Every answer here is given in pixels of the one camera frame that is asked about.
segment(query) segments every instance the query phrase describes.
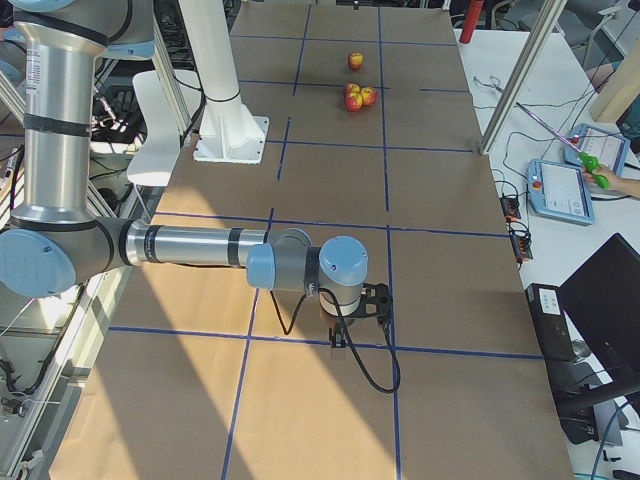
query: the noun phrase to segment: red tube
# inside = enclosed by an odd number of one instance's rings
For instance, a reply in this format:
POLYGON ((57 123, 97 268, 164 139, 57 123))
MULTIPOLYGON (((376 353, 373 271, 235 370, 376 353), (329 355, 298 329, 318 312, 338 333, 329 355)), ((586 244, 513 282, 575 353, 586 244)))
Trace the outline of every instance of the red tube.
POLYGON ((484 0, 469 1, 467 16, 464 21, 464 26, 462 27, 462 34, 460 35, 460 43, 469 43, 471 41, 471 36, 473 35, 473 31, 476 29, 476 25, 478 24, 478 19, 480 18, 480 13, 482 12, 483 5, 484 0))

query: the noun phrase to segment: white cable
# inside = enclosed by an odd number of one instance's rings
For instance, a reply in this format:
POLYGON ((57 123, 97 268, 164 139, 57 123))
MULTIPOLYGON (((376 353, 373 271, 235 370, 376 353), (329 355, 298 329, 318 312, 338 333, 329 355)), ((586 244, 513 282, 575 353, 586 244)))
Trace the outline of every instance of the white cable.
POLYGON ((11 327, 13 327, 13 324, 16 323, 16 321, 20 318, 20 315, 22 315, 25 312, 25 310, 29 308, 33 302, 35 302, 35 300, 36 300, 35 298, 32 298, 27 302, 27 304, 24 307, 22 307, 22 309, 18 312, 18 314, 14 317, 14 319, 11 320, 11 323, 9 323, 9 325, 5 327, 2 333, 0 333, 0 337, 2 337, 5 333, 7 333, 7 331, 9 331, 11 327))

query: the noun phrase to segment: apple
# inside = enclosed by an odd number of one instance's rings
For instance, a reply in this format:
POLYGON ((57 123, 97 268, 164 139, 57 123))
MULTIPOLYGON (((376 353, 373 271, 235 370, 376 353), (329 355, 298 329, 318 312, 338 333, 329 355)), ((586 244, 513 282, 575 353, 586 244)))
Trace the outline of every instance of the apple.
POLYGON ((359 93, 347 93, 344 96, 344 105, 350 112, 357 112, 362 108, 362 95, 359 93))
POLYGON ((342 94, 346 95, 348 93, 360 93, 360 85, 357 83, 345 83, 342 88, 342 94))
POLYGON ((351 70, 360 70, 362 63, 364 62, 364 55, 360 52, 351 52, 347 57, 347 63, 351 70))
POLYGON ((360 95, 362 96, 362 104, 366 107, 373 105, 378 99, 378 91, 373 87, 364 87, 360 90, 360 95))

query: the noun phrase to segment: robotic arm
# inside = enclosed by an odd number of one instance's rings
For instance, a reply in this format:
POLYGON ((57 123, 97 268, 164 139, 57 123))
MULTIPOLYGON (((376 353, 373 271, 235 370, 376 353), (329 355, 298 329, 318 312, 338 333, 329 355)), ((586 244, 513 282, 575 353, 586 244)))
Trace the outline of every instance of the robotic arm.
MULTIPOLYGON (((319 293, 330 316, 371 316, 363 313, 365 306, 380 295, 386 295, 385 303, 390 306, 384 286, 367 286, 363 294, 367 251, 351 237, 336 237, 313 247, 300 230, 180 228, 93 216, 86 198, 95 61, 110 46, 127 50, 153 40, 152 0, 12 3, 14 23, 27 39, 28 50, 25 201, 11 212, 11 229, 0 235, 0 281, 21 295, 44 297, 124 265, 222 265, 245 267, 248 283, 256 288, 299 291, 307 296, 319 293)), ((187 23, 198 16, 200 2, 180 3, 187 23)), ((208 3, 206 8, 218 9, 216 18, 221 15, 224 22, 222 2, 208 3)), ((213 140, 201 139, 205 148, 199 150, 215 150, 218 142, 233 156, 237 153, 234 145, 241 151, 243 142, 252 139, 234 138, 238 129, 231 127, 244 125, 249 137, 261 133, 251 125, 253 117, 247 116, 236 93, 226 23, 224 37, 222 45, 216 43, 216 50, 222 52, 215 55, 227 67, 230 61, 231 68, 220 68, 227 76, 218 84, 230 94, 220 97, 224 101, 216 100, 218 92, 203 85, 208 104, 212 104, 208 106, 217 110, 205 111, 202 130, 208 124, 221 125, 221 131, 211 135, 213 140), (233 117, 227 111, 232 108, 240 113, 225 124, 219 112, 233 117)), ((201 54, 195 50, 199 63, 201 54)), ((211 75, 220 73, 212 71, 211 75)), ((385 315, 390 321, 390 308, 385 315)))

